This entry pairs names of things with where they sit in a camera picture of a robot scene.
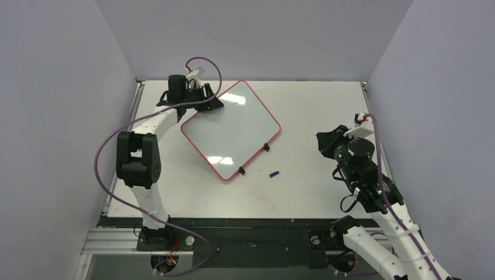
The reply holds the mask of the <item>pink-framed whiteboard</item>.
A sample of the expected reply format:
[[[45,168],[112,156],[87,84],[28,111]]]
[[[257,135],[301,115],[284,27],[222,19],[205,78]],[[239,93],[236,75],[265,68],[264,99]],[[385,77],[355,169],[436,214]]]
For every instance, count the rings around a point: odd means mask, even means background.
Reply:
[[[216,174],[229,181],[280,133],[281,125],[245,80],[218,98],[223,108],[195,113],[180,130]]]

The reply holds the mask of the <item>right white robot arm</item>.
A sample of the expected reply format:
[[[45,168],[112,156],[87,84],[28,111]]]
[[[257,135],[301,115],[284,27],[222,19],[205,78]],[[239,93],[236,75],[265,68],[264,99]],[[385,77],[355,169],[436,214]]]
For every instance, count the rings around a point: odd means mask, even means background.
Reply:
[[[332,175],[344,182],[355,202],[377,223],[393,250],[389,251],[352,216],[332,223],[330,244],[353,251],[383,279],[453,279],[426,245],[394,182],[373,161],[375,145],[347,135],[340,125],[330,132],[317,132],[318,151],[336,161]]]

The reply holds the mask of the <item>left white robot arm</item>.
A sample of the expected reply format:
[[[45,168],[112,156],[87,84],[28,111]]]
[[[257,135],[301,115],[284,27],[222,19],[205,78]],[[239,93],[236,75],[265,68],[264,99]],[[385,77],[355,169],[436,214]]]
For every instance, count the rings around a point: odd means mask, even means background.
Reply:
[[[168,88],[155,105],[152,116],[131,131],[117,136],[116,174],[130,188],[142,213],[140,237],[144,242],[166,251],[175,244],[174,234],[166,226],[169,214],[158,190],[162,166],[159,140],[186,111],[213,111],[223,108],[209,84],[198,71],[171,75]]]

